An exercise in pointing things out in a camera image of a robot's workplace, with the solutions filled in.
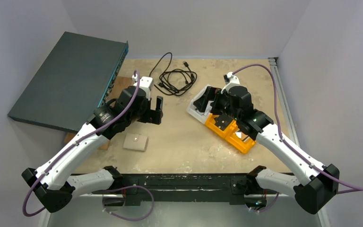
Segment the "dark grey network switch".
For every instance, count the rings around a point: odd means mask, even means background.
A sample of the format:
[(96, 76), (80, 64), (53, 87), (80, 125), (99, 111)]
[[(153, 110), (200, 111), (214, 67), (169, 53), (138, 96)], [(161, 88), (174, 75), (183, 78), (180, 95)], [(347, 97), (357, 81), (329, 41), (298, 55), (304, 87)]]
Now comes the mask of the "dark grey network switch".
[(8, 113), (17, 122), (77, 132), (107, 100), (127, 42), (65, 32)]

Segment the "white plastic bin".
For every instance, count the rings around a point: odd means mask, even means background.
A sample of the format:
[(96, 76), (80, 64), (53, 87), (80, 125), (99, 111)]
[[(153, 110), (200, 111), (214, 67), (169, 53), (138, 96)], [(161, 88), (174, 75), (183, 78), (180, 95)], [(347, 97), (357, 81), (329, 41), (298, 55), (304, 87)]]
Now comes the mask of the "white plastic bin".
[(207, 87), (210, 87), (210, 84), (207, 84), (202, 88), (197, 95), (195, 95), (192, 100), (189, 102), (189, 105), (186, 109), (186, 112), (198, 120), (200, 123), (205, 124), (206, 120), (209, 118), (210, 110), (212, 106), (210, 105), (213, 101), (209, 101), (204, 112), (199, 112), (198, 108), (193, 104), (194, 101), (198, 100), (202, 97), (206, 91)]

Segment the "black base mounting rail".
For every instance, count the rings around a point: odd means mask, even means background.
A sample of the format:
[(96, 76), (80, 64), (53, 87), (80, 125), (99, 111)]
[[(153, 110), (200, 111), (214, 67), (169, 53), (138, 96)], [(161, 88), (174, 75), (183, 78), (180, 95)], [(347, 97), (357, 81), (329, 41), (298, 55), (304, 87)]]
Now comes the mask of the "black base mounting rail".
[(264, 207), (265, 198), (276, 194), (254, 185), (246, 173), (237, 174), (124, 174), (115, 182), (119, 192), (95, 191), (118, 197), (125, 206), (155, 202), (226, 202), (230, 205)]

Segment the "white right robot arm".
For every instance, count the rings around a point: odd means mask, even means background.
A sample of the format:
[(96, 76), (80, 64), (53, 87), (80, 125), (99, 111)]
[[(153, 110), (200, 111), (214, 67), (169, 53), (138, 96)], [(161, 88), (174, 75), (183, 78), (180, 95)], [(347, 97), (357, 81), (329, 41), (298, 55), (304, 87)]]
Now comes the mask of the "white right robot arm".
[(207, 86), (191, 100), (190, 108), (199, 115), (210, 112), (235, 120), (242, 133), (271, 151), (293, 173), (286, 175), (257, 167), (249, 174), (257, 187), (295, 198), (310, 214), (317, 214), (337, 194), (338, 183), (328, 176), (338, 179), (339, 169), (312, 158), (280, 133), (269, 116), (254, 108), (247, 88), (236, 86), (222, 92), (220, 88)]

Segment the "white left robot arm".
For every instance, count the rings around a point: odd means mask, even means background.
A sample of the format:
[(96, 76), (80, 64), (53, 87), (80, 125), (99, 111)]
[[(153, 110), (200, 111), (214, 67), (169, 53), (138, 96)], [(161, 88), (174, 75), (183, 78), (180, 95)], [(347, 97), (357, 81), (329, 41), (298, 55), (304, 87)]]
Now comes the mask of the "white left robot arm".
[(53, 158), (37, 169), (27, 168), (21, 175), (30, 186), (22, 206), (26, 217), (34, 213), (26, 210), (32, 193), (50, 213), (64, 208), (73, 198), (90, 192), (126, 191), (137, 187), (127, 182), (113, 166), (84, 175), (73, 175), (95, 150), (123, 132), (133, 122), (159, 125), (163, 117), (163, 97), (156, 98), (156, 107), (151, 109), (151, 98), (146, 88), (129, 86), (120, 96), (95, 109), (91, 118), (76, 136)]

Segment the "black part in orange bin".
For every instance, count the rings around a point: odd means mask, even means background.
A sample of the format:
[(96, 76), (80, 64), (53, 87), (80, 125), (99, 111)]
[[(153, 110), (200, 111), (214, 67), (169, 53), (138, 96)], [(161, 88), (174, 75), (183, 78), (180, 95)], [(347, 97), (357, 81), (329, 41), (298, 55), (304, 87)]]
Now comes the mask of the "black part in orange bin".
[(222, 114), (218, 115), (215, 119), (215, 126), (218, 127), (220, 130), (224, 131), (230, 123), (233, 121), (232, 118), (229, 116)]

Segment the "orange plastic bin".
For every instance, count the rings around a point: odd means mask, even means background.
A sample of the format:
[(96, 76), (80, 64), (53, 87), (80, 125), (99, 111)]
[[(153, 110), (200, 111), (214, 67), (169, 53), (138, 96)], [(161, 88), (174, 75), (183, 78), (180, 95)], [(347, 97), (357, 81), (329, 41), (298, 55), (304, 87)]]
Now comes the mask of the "orange plastic bin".
[(254, 147), (256, 141), (239, 130), (236, 120), (233, 119), (230, 125), (222, 131), (215, 126), (216, 117), (217, 115), (210, 113), (204, 125), (243, 154), (247, 154)]

